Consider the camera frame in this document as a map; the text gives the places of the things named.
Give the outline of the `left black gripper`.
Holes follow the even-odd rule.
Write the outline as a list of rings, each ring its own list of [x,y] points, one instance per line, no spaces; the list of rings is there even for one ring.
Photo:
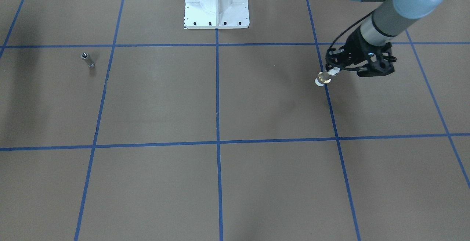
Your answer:
[[[356,28],[347,38],[341,48],[329,48],[325,55],[326,72],[339,73],[343,68],[357,65],[362,62],[370,63],[371,55],[375,55],[378,46],[370,44],[364,39],[361,29]]]

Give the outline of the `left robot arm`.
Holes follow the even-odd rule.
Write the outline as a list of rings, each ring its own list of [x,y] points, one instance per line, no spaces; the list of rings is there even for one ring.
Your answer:
[[[359,77],[386,76],[395,71],[391,40],[429,15],[443,0],[352,0],[380,2],[380,6],[355,23],[357,28],[339,49],[330,47],[325,71],[354,71]]]

